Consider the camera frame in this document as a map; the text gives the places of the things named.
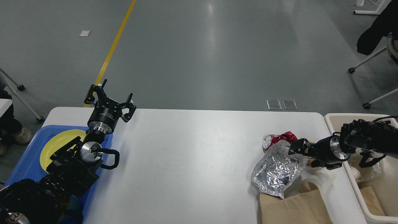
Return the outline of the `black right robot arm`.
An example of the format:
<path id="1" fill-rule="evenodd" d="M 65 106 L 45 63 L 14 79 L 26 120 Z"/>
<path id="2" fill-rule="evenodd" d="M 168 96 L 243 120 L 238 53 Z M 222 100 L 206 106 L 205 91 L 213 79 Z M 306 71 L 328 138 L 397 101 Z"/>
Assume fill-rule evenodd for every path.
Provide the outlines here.
<path id="1" fill-rule="evenodd" d="M 316 143 L 305 138 L 295 140 L 290 144 L 288 154 L 309 156 L 313 158 L 311 167 L 333 170 L 357 153 L 362 156 L 359 167 L 372 167 L 387 156 L 398 157 L 398 130 L 391 125 L 389 118 L 353 120 Z"/>

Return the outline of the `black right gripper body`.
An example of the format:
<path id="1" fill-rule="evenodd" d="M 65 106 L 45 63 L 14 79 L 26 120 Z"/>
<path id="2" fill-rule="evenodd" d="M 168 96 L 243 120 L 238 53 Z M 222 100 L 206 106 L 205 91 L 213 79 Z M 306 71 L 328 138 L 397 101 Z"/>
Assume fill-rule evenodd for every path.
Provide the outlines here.
<path id="1" fill-rule="evenodd" d="M 327 170 L 340 168 L 350 158 L 350 154 L 340 148 L 339 136 L 333 135 L 312 144 L 315 153 L 312 168 L 322 167 Z"/>

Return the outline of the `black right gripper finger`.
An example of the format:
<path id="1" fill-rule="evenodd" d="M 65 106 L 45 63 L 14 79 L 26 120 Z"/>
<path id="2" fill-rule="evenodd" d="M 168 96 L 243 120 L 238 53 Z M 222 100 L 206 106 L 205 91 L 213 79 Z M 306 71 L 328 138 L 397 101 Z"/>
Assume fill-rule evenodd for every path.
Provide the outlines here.
<path id="1" fill-rule="evenodd" d="M 306 138 L 298 139 L 290 143 L 291 148 L 312 147 L 312 145 L 314 145 L 314 142 L 311 142 Z"/>
<path id="2" fill-rule="evenodd" d="M 291 144 L 288 155 L 300 154 L 303 156 L 314 157 L 314 148 L 312 144 Z"/>

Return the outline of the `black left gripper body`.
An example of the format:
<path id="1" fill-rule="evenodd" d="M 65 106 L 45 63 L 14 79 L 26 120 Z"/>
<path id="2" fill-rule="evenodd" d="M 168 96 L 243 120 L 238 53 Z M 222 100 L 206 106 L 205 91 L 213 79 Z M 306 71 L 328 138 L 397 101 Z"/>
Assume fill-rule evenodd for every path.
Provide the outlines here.
<path id="1" fill-rule="evenodd" d="M 121 115 L 122 110 L 117 108 L 94 107 L 88 119 L 88 128 L 101 131 L 106 135 L 112 134 Z"/>

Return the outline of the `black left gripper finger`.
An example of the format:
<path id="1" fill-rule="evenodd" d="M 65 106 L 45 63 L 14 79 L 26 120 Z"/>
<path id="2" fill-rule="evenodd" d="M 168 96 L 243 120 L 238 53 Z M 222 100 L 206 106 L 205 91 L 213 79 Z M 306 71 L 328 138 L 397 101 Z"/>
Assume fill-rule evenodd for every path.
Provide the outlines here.
<path id="1" fill-rule="evenodd" d="M 104 91 L 104 86 L 108 80 L 104 79 L 101 84 L 91 85 L 84 99 L 85 106 L 93 105 L 94 108 L 108 108 L 108 97 Z"/>
<path id="2" fill-rule="evenodd" d="M 135 113 L 137 107 L 133 104 L 133 93 L 130 93 L 127 100 L 123 103 L 118 103 L 114 106 L 114 112 L 116 116 L 122 119 L 125 123 L 130 121 Z"/>

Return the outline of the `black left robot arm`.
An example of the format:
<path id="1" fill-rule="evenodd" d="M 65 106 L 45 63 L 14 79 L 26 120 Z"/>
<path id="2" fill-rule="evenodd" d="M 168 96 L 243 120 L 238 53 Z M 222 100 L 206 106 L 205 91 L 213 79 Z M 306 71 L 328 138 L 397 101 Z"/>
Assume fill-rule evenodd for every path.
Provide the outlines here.
<path id="1" fill-rule="evenodd" d="M 107 97 L 106 82 L 91 85 L 84 100 L 94 105 L 84 139 L 77 136 L 57 149 L 41 180 L 23 179 L 1 189 L 2 224 L 60 224 L 65 216 L 74 217 L 75 224 L 83 222 L 82 211 L 67 208 L 69 199 L 81 198 L 95 184 L 99 168 L 118 167 L 120 153 L 101 145 L 118 120 L 127 123 L 137 108 L 133 93 L 122 103 Z"/>

